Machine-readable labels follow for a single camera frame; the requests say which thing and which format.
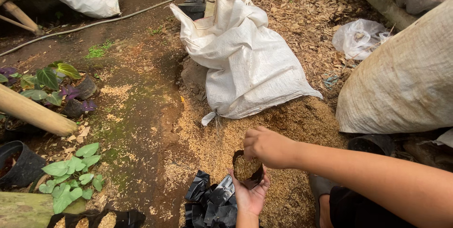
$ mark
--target purple shamrock plant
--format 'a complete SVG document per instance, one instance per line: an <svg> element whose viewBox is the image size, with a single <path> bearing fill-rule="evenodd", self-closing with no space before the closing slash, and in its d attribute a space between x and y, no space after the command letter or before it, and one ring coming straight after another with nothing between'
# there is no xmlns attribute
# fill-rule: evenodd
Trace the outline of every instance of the purple shamrock plant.
<svg viewBox="0 0 453 228"><path fill-rule="evenodd" d="M66 100L72 100L80 95L80 90L76 89L74 86L66 85L66 87L61 86L61 91L58 93L58 96L63 97L66 95Z"/></svg>
<svg viewBox="0 0 453 228"><path fill-rule="evenodd" d="M96 110L97 108L97 105L94 104L93 100L90 100L90 103L87 103L87 101L83 101L83 104L82 104L82 110L83 111L94 111Z"/></svg>

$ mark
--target right hand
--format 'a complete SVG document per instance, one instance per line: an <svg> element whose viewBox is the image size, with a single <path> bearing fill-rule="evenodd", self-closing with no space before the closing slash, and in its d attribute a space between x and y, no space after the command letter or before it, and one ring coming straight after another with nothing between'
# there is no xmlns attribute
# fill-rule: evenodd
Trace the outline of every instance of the right hand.
<svg viewBox="0 0 453 228"><path fill-rule="evenodd" d="M301 142L286 138L266 127L248 130L244 139L244 156L257 157L265 166L288 169L293 166L297 148Z"/></svg>

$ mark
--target left hand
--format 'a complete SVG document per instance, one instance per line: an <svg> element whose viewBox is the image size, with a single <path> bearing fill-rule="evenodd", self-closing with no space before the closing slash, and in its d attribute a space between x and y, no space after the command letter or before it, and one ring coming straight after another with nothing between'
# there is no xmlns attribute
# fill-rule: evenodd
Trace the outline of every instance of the left hand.
<svg viewBox="0 0 453 228"><path fill-rule="evenodd" d="M248 190L239 180L234 177L232 169L227 169L233 178L233 184L236 192L236 202L238 211L247 212L248 214L258 216L264 206L264 198L270 186L270 180L266 176L266 168L264 167L264 178L261 183L255 186L252 190Z"/></svg>

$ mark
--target hand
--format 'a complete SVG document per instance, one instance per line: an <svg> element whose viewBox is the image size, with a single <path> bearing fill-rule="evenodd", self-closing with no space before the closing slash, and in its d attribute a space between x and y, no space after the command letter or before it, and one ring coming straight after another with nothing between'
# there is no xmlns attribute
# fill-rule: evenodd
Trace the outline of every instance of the hand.
<svg viewBox="0 0 453 228"><path fill-rule="evenodd" d="M248 190L246 186L241 184L239 180L234 177L234 172L232 169L228 169L228 172L233 179L234 189L236 193L236 202L239 212L242 214L250 214L253 217L261 213L261 210L264 206L264 198L266 192L269 189L270 180L266 176L266 168L264 168L264 178L261 183L255 186L252 190Z"/></svg>
<svg viewBox="0 0 453 228"><path fill-rule="evenodd" d="M244 156L257 157L264 165L274 169L293 168L296 150L301 142L288 139L265 127L248 130L244 139Z"/></svg>

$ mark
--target foot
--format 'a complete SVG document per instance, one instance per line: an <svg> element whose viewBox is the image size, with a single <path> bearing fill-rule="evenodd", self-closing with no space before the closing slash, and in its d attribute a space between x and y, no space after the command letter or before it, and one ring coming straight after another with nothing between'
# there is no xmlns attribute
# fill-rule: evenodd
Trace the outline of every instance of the foot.
<svg viewBox="0 0 453 228"><path fill-rule="evenodd" d="M323 194L319 197L319 225L321 228L333 228L332 223L330 222L330 205L329 205L330 195Z"/></svg>

